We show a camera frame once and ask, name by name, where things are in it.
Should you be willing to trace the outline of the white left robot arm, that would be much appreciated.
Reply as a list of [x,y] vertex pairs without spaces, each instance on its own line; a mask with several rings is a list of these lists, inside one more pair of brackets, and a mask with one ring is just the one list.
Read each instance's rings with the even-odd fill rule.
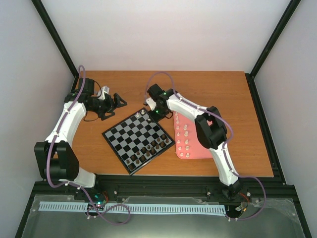
[[103,187],[96,183],[96,175],[80,167],[72,150],[72,142],[80,122],[87,112],[94,112],[101,120],[115,114],[114,110],[127,105],[117,93],[109,95],[109,88],[101,87],[95,94],[96,81],[80,78],[79,82],[64,99],[62,114],[51,134],[34,147],[40,176],[50,182],[62,185],[73,184],[86,188],[91,199],[99,199]]

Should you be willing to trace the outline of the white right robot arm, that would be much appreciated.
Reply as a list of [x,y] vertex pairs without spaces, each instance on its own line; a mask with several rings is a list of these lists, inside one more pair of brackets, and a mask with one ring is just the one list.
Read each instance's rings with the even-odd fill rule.
[[228,123],[219,110],[195,104],[173,89],[164,91],[157,84],[146,87],[144,104],[151,108],[153,117],[162,119],[170,112],[180,113],[195,124],[197,139],[208,149],[218,169],[222,183],[221,193],[225,200],[234,200],[242,185],[228,151]]

